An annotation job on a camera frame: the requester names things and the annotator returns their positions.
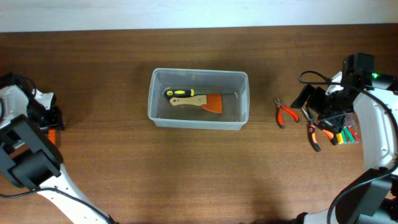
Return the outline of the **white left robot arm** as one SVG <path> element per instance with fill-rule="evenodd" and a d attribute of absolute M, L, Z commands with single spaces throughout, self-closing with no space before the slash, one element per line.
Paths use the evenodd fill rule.
<path fill-rule="evenodd" d="M 9 72 L 1 76 L 1 174 L 24 197 L 39 194 L 73 223 L 114 223 L 76 186 L 63 164 L 55 131 L 64 130 L 54 93 Z"/>

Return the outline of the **wooden handle orange scraper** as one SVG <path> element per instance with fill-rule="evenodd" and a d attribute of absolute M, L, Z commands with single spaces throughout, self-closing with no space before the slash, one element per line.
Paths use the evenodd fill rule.
<path fill-rule="evenodd" d="M 209 111 L 211 113 L 223 113 L 221 95 L 197 95 L 189 98 L 174 97 L 171 98 L 169 102 L 172 106 L 200 106 L 203 110 Z"/>

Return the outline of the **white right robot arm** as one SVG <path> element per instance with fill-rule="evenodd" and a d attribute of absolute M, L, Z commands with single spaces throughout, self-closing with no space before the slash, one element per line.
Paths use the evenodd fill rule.
<path fill-rule="evenodd" d="M 397 223 L 397 77 L 376 72 L 373 55 L 347 56 L 343 69 L 322 82 L 305 82 L 291 105 L 313 124 L 332 133 L 344 130 L 345 117 L 358 117 L 364 173 L 344 188 L 330 207 L 301 213 L 296 223 Z"/>

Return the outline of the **yellow black handle file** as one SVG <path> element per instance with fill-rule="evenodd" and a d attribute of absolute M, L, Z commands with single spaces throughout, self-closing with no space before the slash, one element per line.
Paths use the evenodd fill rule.
<path fill-rule="evenodd" d="M 171 99 L 174 97 L 177 98 L 189 98 L 197 95 L 229 95 L 235 94 L 236 91 L 234 89 L 166 89 L 164 96 L 167 99 Z"/>

